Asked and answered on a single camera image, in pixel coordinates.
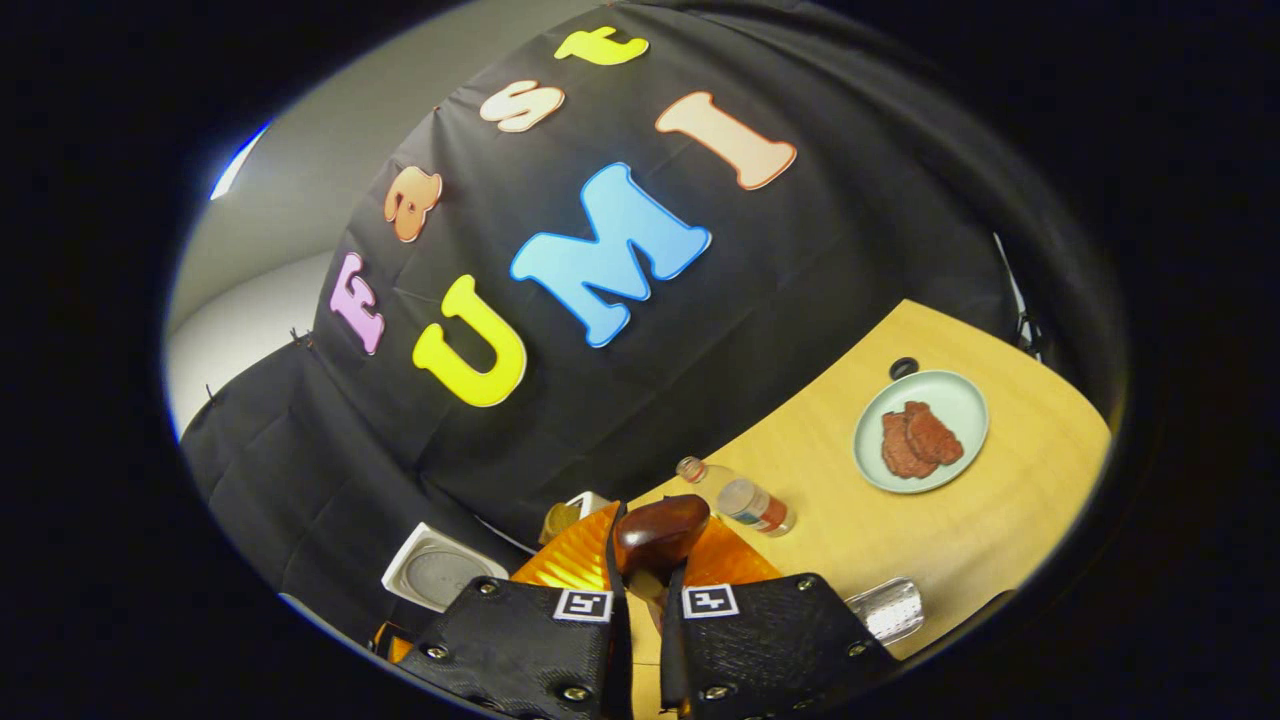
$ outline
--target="plastic bottle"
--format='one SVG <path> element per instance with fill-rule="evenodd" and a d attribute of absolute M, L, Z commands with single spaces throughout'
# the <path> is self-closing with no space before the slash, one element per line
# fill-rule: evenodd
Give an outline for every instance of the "plastic bottle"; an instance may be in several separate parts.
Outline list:
<path fill-rule="evenodd" d="M 723 465 L 689 456 L 676 465 L 676 473 L 713 510 L 765 536 L 785 536 L 795 525 L 795 511 L 786 502 Z"/>

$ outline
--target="meat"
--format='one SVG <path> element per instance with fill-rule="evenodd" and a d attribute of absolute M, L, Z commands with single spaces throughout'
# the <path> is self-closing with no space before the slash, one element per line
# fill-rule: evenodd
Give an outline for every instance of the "meat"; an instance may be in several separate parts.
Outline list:
<path fill-rule="evenodd" d="M 906 443 L 925 462 L 950 465 L 964 456 L 956 434 L 942 424 L 927 402 L 906 402 Z"/>
<path fill-rule="evenodd" d="M 937 462 L 920 460 L 911 452 L 906 441 L 906 413 L 886 413 L 884 442 L 881 443 L 881 456 L 888 471 L 900 478 L 927 478 L 938 469 Z"/>

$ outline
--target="ceiling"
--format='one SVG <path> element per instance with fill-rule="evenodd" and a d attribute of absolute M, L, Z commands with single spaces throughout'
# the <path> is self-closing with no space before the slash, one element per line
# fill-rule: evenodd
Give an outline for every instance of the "ceiling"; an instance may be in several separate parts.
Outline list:
<path fill-rule="evenodd" d="M 434 105 L 538 33 L 599 4 L 475 0 L 371 50 L 280 113 L 230 191 L 196 224 L 165 334 L 221 292 L 337 247 L 383 161 Z M 404 101 L 407 82 L 420 90 L 416 104 Z"/>

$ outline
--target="wooden table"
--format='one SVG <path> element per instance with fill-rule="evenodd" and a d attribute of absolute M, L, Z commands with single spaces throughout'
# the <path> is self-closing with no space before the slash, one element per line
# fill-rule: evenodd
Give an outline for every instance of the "wooden table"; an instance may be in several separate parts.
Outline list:
<path fill-rule="evenodd" d="M 902 356 L 922 370 L 973 380 L 991 418 L 968 470 L 934 491 L 895 495 L 858 471 L 858 418 Z M 796 510 L 795 528 L 768 538 L 731 525 L 785 575 L 820 574 L 841 597 L 890 578 L 915 580 L 924 626 L 888 646 L 904 659 L 1018 588 L 1079 514 L 1111 441 L 1102 416 L 1062 378 L 989 334 L 904 300 L 870 333 L 782 406 L 710 454 Z M 690 486 L 676 477 L 630 502 Z M 659 637 L 631 597 L 636 720 L 658 716 Z"/>

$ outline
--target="blue letter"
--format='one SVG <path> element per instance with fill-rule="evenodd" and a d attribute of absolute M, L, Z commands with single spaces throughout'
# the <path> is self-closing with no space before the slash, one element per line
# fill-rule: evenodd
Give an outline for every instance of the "blue letter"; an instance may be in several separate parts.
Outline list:
<path fill-rule="evenodd" d="M 649 283 L 635 249 L 650 261 L 653 277 L 669 281 L 712 243 L 707 228 L 691 228 L 631 181 L 631 168 L 613 163 L 582 186 L 582 208 L 595 241 L 540 232 L 511 260 L 511 277 L 535 279 L 586 325 L 586 343 L 604 347 L 631 318 L 625 305 L 607 305 L 595 287 L 649 299 Z"/>

